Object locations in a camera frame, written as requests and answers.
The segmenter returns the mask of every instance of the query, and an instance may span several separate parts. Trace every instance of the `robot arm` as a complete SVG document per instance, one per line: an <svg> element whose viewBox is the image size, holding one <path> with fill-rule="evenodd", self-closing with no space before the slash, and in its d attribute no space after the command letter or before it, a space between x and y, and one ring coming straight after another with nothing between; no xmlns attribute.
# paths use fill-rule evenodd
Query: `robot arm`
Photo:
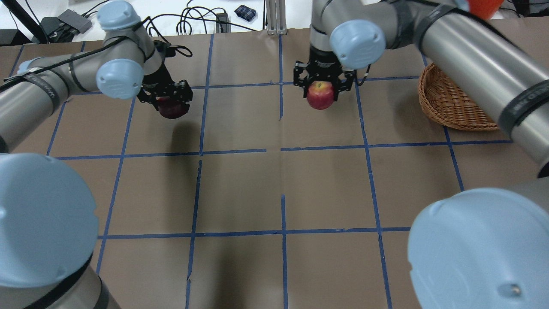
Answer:
<svg viewBox="0 0 549 309"><path fill-rule="evenodd" d="M36 58L1 87L0 153L12 151L69 96L101 90L112 98L137 96L167 118L189 110L193 93L174 82L164 66L174 47L153 42L140 17L124 1L106 4L98 14L106 37L94 52Z"/></svg>
<svg viewBox="0 0 549 309"><path fill-rule="evenodd" d="M294 84L304 87L304 97L315 80L348 91L352 70L366 68L385 49L414 43L526 150L540 177L548 176L549 70L461 10L467 7L458 0L315 0L309 63L296 63Z"/></svg>

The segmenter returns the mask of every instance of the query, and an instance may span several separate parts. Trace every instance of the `metal post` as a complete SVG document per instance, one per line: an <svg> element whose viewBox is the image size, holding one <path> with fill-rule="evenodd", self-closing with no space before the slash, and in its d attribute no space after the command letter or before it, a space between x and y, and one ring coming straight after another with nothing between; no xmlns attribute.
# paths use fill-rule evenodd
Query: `metal post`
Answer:
<svg viewBox="0 0 549 309"><path fill-rule="evenodd" d="M285 0L267 0L267 33L270 35L288 33Z"/></svg>
<svg viewBox="0 0 549 309"><path fill-rule="evenodd" d="M17 3L16 0L3 0L2 3L10 10L10 12L19 19L20 22L23 23L23 25L38 39L38 41L41 44L48 43L48 39L46 38L46 35L44 34L44 31L42 31L42 28L40 28L40 25L38 25L32 17L23 9L22 6Z"/></svg>

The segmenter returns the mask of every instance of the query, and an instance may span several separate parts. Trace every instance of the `orange object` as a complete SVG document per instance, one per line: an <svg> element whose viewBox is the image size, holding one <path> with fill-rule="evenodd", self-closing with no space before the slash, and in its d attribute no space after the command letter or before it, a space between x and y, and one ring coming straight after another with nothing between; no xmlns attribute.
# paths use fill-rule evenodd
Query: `orange object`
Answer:
<svg viewBox="0 0 549 309"><path fill-rule="evenodd" d="M482 19L490 19L500 8L503 0L469 0L471 14Z"/></svg>

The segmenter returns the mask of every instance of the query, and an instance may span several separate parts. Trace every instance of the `white floor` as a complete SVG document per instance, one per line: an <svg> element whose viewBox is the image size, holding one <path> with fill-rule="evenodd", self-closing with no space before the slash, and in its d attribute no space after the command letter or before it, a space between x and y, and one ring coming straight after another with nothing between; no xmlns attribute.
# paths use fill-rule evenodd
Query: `white floor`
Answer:
<svg viewBox="0 0 549 309"><path fill-rule="evenodd" d="M59 16L66 9L74 10L82 14L92 8L102 0L28 0L33 11L39 19L45 16ZM185 9L188 0L127 0L135 8L137 14L141 18L147 16L156 16L163 13L180 14ZM379 0L363 0L365 3L375 3ZM28 11L24 0L18 0L23 8ZM286 19L288 28L308 28L311 23L311 3L312 0L286 0ZM234 10L241 4L246 5L257 11L257 18L251 22L236 16ZM252 29L262 29L263 15L263 0L192 0L189 4L193 6L203 6L210 9L221 7L229 13L229 20L232 23L243 25ZM495 18L501 18L499 13L496 13ZM93 27L85 34L80 34L73 41L93 41L102 40L104 32L97 24L96 14L91 17ZM156 27L163 35L176 35L175 25L178 22L178 17L164 16L155 20ZM19 29L27 36L31 37L30 32L19 22ZM191 21L193 34L203 34L204 25L201 21ZM208 33L213 33L215 24L213 22L206 23ZM0 5L0 29L14 29L15 25L11 19L7 8ZM231 26L231 32L247 31L245 29Z"/></svg>

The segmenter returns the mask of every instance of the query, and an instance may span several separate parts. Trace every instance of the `brown basket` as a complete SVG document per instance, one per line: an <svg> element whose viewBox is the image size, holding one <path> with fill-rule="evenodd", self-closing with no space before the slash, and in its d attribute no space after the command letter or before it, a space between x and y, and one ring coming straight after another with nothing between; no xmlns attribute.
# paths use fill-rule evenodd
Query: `brown basket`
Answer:
<svg viewBox="0 0 549 309"><path fill-rule="evenodd" d="M497 125L435 64L419 77L419 102L432 121L458 130L497 130Z"/></svg>

